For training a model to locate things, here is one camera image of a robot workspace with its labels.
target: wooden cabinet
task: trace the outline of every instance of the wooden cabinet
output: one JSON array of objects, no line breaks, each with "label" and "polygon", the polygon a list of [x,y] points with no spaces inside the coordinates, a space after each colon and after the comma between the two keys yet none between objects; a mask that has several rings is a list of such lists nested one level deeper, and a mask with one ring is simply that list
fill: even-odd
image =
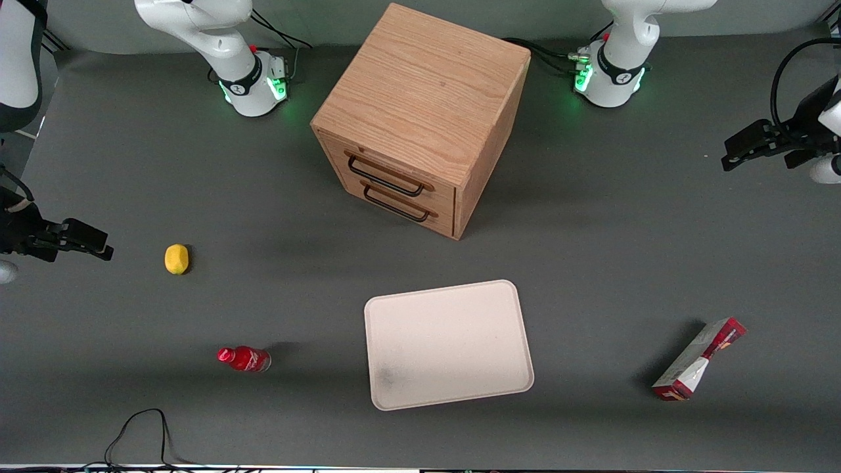
[{"label": "wooden cabinet", "polygon": [[457,240],[508,141],[529,59],[392,3],[310,124],[348,193]]}]

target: black metal handle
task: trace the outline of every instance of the black metal handle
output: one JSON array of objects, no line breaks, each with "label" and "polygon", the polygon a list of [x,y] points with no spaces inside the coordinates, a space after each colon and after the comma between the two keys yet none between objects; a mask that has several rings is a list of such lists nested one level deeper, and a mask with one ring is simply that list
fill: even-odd
[{"label": "black metal handle", "polygon": [[429,218],[429,214],[430,214],[429,210],[425,211],[423,213],[422,217],[416,217],[416,216],[410,214],[409,212],[406,212],[406,211],[398,209],[397,207],[394,207],[393,205],[386,204],[385,202],[383,202],[380,199],[375,199],[374,197],[371,197],[370,195],[368,195],[369,190],[371,190],[371,186],[367,185],[367,186],[365,186],[365,190],[362,191],[362,195],[365,196],[365,199],[367,199],[369,202],[373,202],[374,204],[379,205],[380,207],[383,207],[386,210],[391,210],[395,214],[400,215],[401,217],[405,217],[405,218],[407,218],[411,221],[415,221],[417,223],[424,222],[424,221],[426,221],[427,218]]},{"label": "black metal handle", "polygon": [[365,171],[363,171],[362,169],[357,169],[357,168],[353,167],[353,163],[357,160],[357,157],[353,156],[353,155],[352,155],[352,154],[350,154],[350,153],[347,153],[347,154],[348,154],[348,156],[350,156],[350,157],[351,157],[351,158],[347,161],[347,166],[348,166],[348,167],[351,169],[351,171],[352,171],[352,172],[354,172],[355,174],[359,174],[360,176],[362,176],[362,177],[364,177],[364,178],[371,179],[371,180],[372,180],[372,181],[374,181],[375,183],[377,183],[377,184],[379,184],[379,185],[381,185],[381,186],[387,187],[387,188],[389,188],[389,189],[391,189],[391,190],[393,190],[393,191],[395,191],[395,192],[399,192],[399,193],[401,193],[402,195],[407,195],[407,196],[409,196],[409,197],[417,197],[418,195],[421,195],[421,191],[423,190],[423,184],[420,184],[420,183],[419,183],[419,184],[418,184],[418,189],[417,189],[417,190],[408,190],[408,189],[403,189],[403,188],[402,188],[402,187],[400,187],[399,185],[392,184],[392,183],[390,183],[390,182],[388,182],[388,181],[383,181],[381,178],[378,178],[377,176],[374,176],[374,175],[373,175],[373,174],[371,174],[371,173],[366,173],[366,172],[365,172]]}]

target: red and white box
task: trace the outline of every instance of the red and white box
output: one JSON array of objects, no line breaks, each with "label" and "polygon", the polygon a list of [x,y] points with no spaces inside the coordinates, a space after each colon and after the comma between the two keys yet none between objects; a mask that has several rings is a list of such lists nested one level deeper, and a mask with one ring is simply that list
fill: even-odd
[{"label": "red and white box", "polygon": [[664,401],[687,401],[698,387],[710,358],[735,342],[747,330],[730,317],[706,324],[695,340],[669,366],[651,387],[654,394]]}]

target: plastic bottle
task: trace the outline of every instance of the plastic bottle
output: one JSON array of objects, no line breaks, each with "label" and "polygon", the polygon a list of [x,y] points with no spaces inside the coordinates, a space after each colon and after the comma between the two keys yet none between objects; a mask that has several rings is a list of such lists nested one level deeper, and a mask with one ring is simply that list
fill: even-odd
[{"label": "plastic bottle", "polygon": [[241,345],[222,348],[216,358],[237,371],[265,371],[272,365],[272,356],[266,350]]}]

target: gray table surface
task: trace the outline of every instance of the gray table surface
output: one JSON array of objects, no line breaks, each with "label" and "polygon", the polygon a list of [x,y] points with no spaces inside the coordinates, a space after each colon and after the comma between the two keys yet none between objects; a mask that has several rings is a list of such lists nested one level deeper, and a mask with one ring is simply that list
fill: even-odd
[{"label": "gray table surface", "polygon": [[[301,53],[290,100],[246,119],[197,54],[66,57],[25,180],[114,260],[10,257],[0,287],[0,459],[87,462],[160,407],[204,463],[496,469],[841,470],[841,186],[781,159],[720,169],[813,32],[664,39],[642,91],[597,109],[534,61],[460,242],[345,194],[309,120],[353,48]],[[831,77],[805,51],[782,114]],[[175,242],[194,269],[163,268]],[[371,403],[362,308],[491,279],[519,288],[527,393],[398,412]],[[647,386],[704,322],[748,334],[689,402]],[[214,358],[271,347],[263,375]],[[115,451],[156,461],[158,421]]]}]

